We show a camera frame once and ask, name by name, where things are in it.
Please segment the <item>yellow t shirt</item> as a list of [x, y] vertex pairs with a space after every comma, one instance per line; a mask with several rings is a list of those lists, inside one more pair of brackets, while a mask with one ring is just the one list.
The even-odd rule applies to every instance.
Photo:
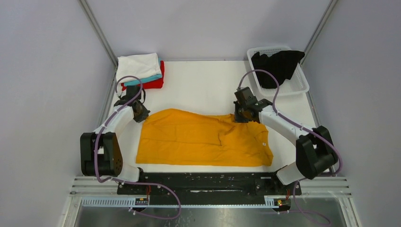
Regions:
[[233, 114], [166, 109], [143, 123], [136, 163], [181, 166], [271, 166], [267, 128], [235, 122]]

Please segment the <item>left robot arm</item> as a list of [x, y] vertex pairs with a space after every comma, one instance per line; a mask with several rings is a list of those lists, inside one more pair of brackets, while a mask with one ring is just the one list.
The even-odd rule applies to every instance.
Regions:
[[112, 113], [93, 132], [80, 136], [81, 172], [85, 176], [100, 178], [100, 182], [116, 178], [120, 182], [129, 182], [129, 189], [135, 194], [142, 194], [147, 182], [140, 177], [140, 168], [123, 163], [123, 156], [118, 138], [131, 122], [144, 121], [150, 111], [140, 101], [123, 105], [115, 104]]

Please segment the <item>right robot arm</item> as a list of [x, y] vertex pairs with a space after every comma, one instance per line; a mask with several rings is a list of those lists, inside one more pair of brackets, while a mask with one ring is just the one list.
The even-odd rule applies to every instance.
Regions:
[[338, 163], [340, 158], [326, 128], [311, 128], [284, 116], [274, 104], [266, 99], [245, 105], [234, 102], [237, 122], [263, 124], [295, 146], [296, 159], [279, 169], [271, 182], [274, 193], [283, 195], [290, 184], [302, 179], [314, 179], [326, 169]]

